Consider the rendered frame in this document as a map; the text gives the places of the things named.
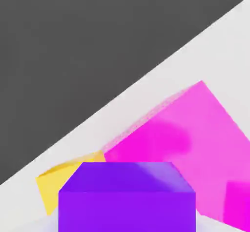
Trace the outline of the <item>small purple cube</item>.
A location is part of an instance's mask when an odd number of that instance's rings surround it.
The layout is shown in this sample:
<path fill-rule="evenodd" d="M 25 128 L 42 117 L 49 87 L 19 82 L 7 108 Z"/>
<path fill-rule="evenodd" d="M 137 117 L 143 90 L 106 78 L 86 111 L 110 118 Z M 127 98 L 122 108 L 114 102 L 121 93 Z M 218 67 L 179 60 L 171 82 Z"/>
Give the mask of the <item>small purple cube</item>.
<path fill-rule="evenodd" d="M 196 232 L 195 203 L 170 162 L 85 162 L 59 191 L 58 232 Z"/>

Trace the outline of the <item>large magenta box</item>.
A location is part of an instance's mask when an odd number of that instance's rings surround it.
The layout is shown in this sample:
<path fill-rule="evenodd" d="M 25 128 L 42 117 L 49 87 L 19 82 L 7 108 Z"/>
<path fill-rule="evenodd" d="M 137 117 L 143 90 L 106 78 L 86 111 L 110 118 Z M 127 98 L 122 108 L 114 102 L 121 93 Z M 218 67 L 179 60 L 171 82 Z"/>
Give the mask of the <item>large magenta box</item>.
<path fill-rule="evenodd" d="M 198 82 L 115 141 L 107 161 L 170 161 L 202 215 L 250 232 L 250 140 Z"/>

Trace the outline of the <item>large yellow box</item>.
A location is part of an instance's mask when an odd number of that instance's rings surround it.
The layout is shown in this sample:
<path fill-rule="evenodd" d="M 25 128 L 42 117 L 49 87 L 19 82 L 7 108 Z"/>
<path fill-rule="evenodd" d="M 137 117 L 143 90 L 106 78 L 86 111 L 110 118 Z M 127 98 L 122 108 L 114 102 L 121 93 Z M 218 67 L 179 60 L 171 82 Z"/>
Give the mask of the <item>large yellow box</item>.
<path fill-rule="evenodd" d="M 105 162 L 104 153 L 97 151 L 61 163 L 36 177 L 47 215 L 58 206 L 58 192 L 83 162 Z"/>

